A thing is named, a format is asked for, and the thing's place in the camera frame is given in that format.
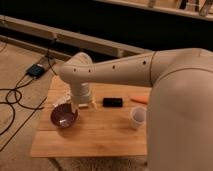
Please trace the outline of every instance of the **black cable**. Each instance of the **black cable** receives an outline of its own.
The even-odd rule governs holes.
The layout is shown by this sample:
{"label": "black cable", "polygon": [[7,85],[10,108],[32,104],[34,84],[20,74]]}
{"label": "black cable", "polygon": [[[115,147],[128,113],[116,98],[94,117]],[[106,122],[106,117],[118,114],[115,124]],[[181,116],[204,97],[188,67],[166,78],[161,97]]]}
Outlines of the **black cable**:
{"label": "black cable", "polygon": [[3,135],[6,131],[8,131],[8,129],[12,126],[14,120],[15,120],[15,116],[16,116],[16,111],[15,108],[13,107],[12,104],[8,104],[7,102],[0,102],[0,104],[5,104],[5,105],[9,105],[12,109],[12,120],[10,121],[10,123],[8,124],[8,126],[2,131],[0,132],[0,136]]}
{"label": "black cable", "polygon": [[[25,78],[26,75],[24,75],[16,84],[16,86]],[[9,89],[9,88],[1,88],[0,91],[11,91],[13,89]],[[22,93],[18,90],[18,89],[14,89],[14,92],[18,92],[19,94],[19,98],[16,99],[16,103],[19,102],[22,98]],[[10,121],[10,123],[8,124],[8,126],[2,131],[0,132],[0,136],[3,135],[6,131],[8,131],[8,129],[12,126],[14,120],[15,120],[15,116],[16,116],[16,112],[15,112],[15,108],[13,107],[14,103],[8,103],[6,102],[0,102],[0,104],[4,104],[4,105],[9,105],[12,109],[12,120]]]}
{"label": "black cable", "polygon": [[55,72],[52,65],[50,64],[50,59],[52,58],[52,57],[50,57],[50,48],[53,46],[53,44],[55,44],[56,41],[57,41],[57,39],[53,39],[51,41],[51,43],[49,44],[49,46],[47,48],[47,52],[45,54],[45,57],[47,58],[47,61],[48,61],[48,65],[49,65],[50,69],[52,70],[52,72],[54,73],[54,75],[58,75],[58,74]]}
{"label": "black cable", "polygon": [[[17,91],[17,90],[20,89],[20,88],[23,88],[23,87],[26,87],[26,86],[30,85],[30,84],[32,83],[32,81],[34,80],[34,79],[32,78],[32,79],[31,79],[30,81],[28,81],[26,84],[19,86],[20,82],[24,79],[24,77],[22,77],[22,79],[16,84],[15,88],[10,89],[10,91],[9,91],[9,92],[7,93],[7,95],[5,96],[5,101],[6,101],[7,103],[9,103],[9,104],[15,104],[15,103],[17,103],[19,106],[21,106],[21,107],[23,107],[23,108],[25,108],[25,109],[29,109],[29,110],[42,110],[43,108],[34,108],[34,107],[29,107],[29,106],[26,106],[26,105],[21,104],[20,100],[21,100],[21,98],[22,98],[22,94],[20,94],[19,91]],[[10,95],[10,93],[12,93],[12,92],[13,92],[14,97],[15,97],[15,101],[14,101],[14,102],[11,102],[11,101],[9,100],[9,95]]]}
{"label": "black cable", "polygon": [[[47,97],[45,97],[41,103],[37,106],[37,108],[40,108],[40,106],[45,102],[45,100],[47,99]],[[15,135],[19,132],[19,130],[27,123],[27,121],[33,116],[33,114],[36,112],[37,110],[34,110],[29,116],[28,118],[21,124],[21,126],[14,132],[14,134],[10,137],[10,139],[4,144],[4,146],[0,149],[0,152],[2,152],[4,150],[4,148],[7,146],[7,144],[13,139],[13,137],[15,137]]]}
{"label": "black cable", "polygon": [[[13,106],[14,104],[17,103],[19,106],[21,106],[23,108],[34,110],[34,111],[43,109],[43,108],[39,108],[39,107],[36,107],[36,108],[28,107],[28,106],[25,106],[25,105],[20,103],[20,100],[22,99],[22,93],[21,93],[21,91],[19,91],[19,89],[30,85],[34,80],[32,78],[27,83],[25,83],[23,85],[19,85],[24,80],[25,77],[26,77],[26,74],[21,77],[21,79],[16,83],[14,88],[1,88],[0,89],[0,91],[8,91],[8,93],[5,96],[5,102],[0,102],[0,104],[9,105],[12,109],[12,120],[10,121],[8,126],[2,132],[0,132],[0,136],[3,135],[6,131],[9,130],[9,128],[12,126],[12,124],[15,120],[16,111],[15,111],[15,108]],[[10,96],[11,93],[13,93],[14,96],[15,96],[15,101],[13,101],[13,102],[9,101],[9,96]]]}

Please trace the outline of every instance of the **paper cup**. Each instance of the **paper cup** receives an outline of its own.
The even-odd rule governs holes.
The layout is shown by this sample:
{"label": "paper cup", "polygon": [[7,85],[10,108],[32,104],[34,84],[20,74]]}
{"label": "paper cup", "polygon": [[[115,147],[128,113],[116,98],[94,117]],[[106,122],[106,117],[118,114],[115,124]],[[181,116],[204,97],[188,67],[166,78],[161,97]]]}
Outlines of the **paper cup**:
{"label": "paper cup", "polygon": [[146,109],[142,106],[133,107],[130,111],[131,127],[135,130],[146,121]]}

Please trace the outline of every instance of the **wooden tabletop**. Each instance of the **wooden tabletop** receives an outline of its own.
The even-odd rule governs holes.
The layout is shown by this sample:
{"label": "wooden tabletop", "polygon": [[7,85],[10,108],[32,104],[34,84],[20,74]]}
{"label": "wooden tabletop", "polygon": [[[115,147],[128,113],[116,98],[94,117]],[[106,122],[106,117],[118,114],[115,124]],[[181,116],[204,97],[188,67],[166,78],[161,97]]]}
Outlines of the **wooden tabletop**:
{"label": "wooden tabletop", "polygon": [[[146,125],[135,131],[130,126],[130,110],[142,105],[130,101],[132,95],[142,95],[149,88],[91,84],[97,109],[79,109],[75,124],[56,128],[50,121],[53,103],[69,86],[54,77],[31,148],[32,157],[82,157],[146,155]],[[103,107],[104,97],[122,97],[122,108]]]}

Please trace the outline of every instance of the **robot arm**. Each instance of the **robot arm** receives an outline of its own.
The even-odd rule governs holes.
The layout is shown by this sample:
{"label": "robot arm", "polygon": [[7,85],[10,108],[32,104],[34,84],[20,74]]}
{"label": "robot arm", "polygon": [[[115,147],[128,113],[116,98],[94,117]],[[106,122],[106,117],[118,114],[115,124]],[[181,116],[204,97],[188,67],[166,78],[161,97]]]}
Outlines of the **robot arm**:
{"label": "robot arm", "polygon": [[176,58],[199,54],[200,49],[180,49],[92,63],[87,54],[78,53],[61,67],[59,75],[71,87],[75,111],[78,104],[92,101],[89,82],[151,87]]}
{"label": "robot arm", "polygon": [[60,70],[74,110],[89,103],[89,82],[153,86],[147,109],[150,171],[213,170],[213,54],[179,49],[93,64],[78,53]]}

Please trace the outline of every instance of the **power adapter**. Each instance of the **power adapter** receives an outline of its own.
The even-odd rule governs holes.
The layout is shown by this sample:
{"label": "power adapter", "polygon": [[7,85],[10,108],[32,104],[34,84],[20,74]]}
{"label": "power adapter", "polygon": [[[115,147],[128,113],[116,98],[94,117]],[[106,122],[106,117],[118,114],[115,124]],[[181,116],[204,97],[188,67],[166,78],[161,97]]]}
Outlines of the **power adapter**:
{"label": "power adapter", "polygon": [[45,70],[42,66],[38,64],[33,64],[30,68],[27,69],[26,74],[38,79],[45,73]]}
{"label": "power adapter", "polygon": [[52,66],[54,64],[54,58],[48,59],[47,57],[42,57],[38,62],[36,62],[26,70],[26,74],[38,79],[50,68],[50,65]]}

